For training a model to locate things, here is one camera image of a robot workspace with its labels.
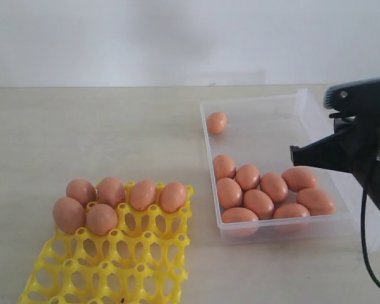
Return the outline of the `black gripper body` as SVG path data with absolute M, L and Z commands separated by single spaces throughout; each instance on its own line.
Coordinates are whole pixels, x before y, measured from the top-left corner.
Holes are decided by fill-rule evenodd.
M 343 134 L 347 168 L 380 209 L 380 112 L 329 117 L 334 119 L 334 132 Z

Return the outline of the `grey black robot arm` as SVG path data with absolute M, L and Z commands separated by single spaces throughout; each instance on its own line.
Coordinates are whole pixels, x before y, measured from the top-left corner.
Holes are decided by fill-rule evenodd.
M 293 165 L 352 174 L 380 211 L 380 112 L 329 117 L 334 134 L 308 146 L 291 146 Z

